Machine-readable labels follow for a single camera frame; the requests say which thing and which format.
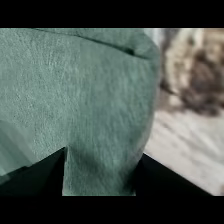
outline blurry background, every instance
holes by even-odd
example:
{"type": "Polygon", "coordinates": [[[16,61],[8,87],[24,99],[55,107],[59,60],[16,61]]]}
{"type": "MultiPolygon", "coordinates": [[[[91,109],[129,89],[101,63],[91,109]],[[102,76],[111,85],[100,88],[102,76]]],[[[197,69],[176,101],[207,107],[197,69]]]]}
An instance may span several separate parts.
{"type": "Polygon", "coordinates": [[[144,28],[161,51],[161,83],[145,153],[224,195],[224,29],[144,28]]]}

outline black triangle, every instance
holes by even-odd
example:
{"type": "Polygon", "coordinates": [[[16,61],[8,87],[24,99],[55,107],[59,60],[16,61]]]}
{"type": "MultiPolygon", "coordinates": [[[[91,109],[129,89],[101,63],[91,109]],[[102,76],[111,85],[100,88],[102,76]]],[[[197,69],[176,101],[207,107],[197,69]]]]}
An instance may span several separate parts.
{"type": "Polygon", "coordinates": [[[12,179],[0,186],[0,196],[62,196],[66,157],[67,149],[62,148],[13,176],[9,174],[12,179]]]}

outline textured fabric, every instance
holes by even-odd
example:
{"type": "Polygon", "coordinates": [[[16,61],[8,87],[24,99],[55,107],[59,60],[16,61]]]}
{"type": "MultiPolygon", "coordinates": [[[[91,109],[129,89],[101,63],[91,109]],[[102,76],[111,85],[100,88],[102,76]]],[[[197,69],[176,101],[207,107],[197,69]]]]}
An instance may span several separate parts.
{"type": "Polygon", "coordinates": [[[37,161],[68,147],[64,195],[131,195],[158,65],[141,29],[1,28],[0,121],[37,161]]]}

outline green fabric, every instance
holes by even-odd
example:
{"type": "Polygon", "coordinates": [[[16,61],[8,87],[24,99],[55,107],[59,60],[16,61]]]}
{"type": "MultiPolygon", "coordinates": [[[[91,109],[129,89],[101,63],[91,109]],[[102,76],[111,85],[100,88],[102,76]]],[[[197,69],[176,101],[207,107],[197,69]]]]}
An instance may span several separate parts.
{"type": "Polygon", "coordinates": [[[64,195],[131,195],[158,67],[139,28],[1,28],[0,121],[37,161],[68,147],[64,195]]]}

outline black object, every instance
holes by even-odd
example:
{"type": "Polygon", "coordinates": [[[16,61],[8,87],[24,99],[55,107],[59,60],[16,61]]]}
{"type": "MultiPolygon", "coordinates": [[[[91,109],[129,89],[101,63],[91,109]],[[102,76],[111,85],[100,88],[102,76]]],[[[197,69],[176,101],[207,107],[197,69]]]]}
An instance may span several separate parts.
{"type": "Polygon", "coordinates": [[[142,199],[155,195],[210,195],[145,154],[136,168],[135,189],[142,199]]]}
{"type": "Polygon", "coordinates": [[[8,174],[11,180],[0,186],[0,196],[62,196],[66,156],[63,148],[29,168],[8,174]]]}

